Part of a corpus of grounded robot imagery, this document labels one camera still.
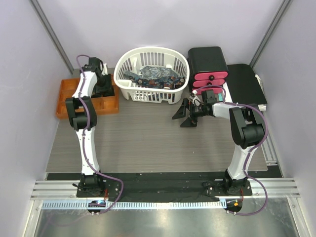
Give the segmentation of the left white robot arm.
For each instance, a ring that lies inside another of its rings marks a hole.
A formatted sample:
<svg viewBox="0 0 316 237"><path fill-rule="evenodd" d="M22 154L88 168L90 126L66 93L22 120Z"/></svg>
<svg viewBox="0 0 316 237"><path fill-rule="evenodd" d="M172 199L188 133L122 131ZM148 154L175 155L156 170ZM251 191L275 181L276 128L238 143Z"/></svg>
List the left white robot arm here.
<svg viewBox="0 0 316 237"><path fill-rule="evenodd" d="M111 75L105 63L97 57L88 58L88 63L80 66L79 84L72 95L66 99L66 109L70 126L75 130L82 160L79 183L75 185L80 197L100 197L105 192L105 183L100 175L96 157L94 132L97 125L97 112L92 98L114 96Z"/></svg>

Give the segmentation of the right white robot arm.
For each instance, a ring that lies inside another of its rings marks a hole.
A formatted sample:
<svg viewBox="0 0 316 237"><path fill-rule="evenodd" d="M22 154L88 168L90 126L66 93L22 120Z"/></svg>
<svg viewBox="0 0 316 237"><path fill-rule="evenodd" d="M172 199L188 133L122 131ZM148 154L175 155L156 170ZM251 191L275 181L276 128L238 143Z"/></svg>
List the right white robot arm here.
<svg viewBox="0 0 316 237"><path fill-rule="evenodd" d="M254 106L219 102L213 90L203 91L201 100L197 93L194 90L189 98L183 99L172 119L186 118L180 125L182 128L197 127L198 118L204 116L230 121L235 149L221 186L228 195L240 194L248 181L248 168L253 154L267 138L266 121Z"/></svg>

